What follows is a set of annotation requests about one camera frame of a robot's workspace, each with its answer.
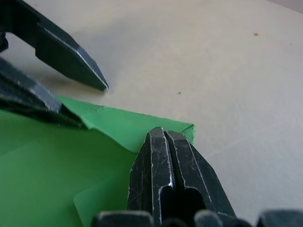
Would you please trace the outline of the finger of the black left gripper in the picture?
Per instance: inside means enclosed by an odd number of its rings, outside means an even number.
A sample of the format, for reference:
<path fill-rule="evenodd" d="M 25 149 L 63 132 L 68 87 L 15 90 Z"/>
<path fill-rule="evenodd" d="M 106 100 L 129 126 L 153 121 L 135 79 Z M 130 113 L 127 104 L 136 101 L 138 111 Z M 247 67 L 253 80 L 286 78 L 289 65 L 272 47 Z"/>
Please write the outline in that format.
<path fill-rule="evenodd" d="M 82 120 L 39 82 L 0 60 L 0 108 L 39 121 L 82 128 Z"/>
<path fill-rule="evenodd" d="M 12 33 L 35 49 L 38 59 L 64 76 L 94 87 L 108 89 L 96 62 L 64 30 L 22 0 L 0 2 L 0 50 L 9 47 Z"/>

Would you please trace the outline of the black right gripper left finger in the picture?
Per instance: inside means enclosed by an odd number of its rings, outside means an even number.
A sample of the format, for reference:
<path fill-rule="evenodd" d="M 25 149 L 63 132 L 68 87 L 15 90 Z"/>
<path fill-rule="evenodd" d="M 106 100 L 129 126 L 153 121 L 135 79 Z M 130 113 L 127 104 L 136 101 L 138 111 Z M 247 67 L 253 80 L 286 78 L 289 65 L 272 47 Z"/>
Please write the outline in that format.
<path fill-rule="evenodd" d="M 130 172 L 128 210 L 144 210 L 155 223 L 173 214 L 174 173 L 168 140 L 161 127 L 149 131 Z"/>

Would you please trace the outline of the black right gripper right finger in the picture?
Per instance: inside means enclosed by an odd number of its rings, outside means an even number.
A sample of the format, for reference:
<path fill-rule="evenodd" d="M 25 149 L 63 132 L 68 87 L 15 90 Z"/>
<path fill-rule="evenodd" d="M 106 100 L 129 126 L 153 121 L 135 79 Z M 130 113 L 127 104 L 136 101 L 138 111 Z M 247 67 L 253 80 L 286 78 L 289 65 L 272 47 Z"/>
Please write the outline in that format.
<path fill-rule="evenodd" d="M 177 184 L 177 203 L 188 219 L 199 210 L 210 210 L 222 219 L 236 218 L 227 195 L 210 164 L 187 138 L 174 131 L 166 131 Z"/>

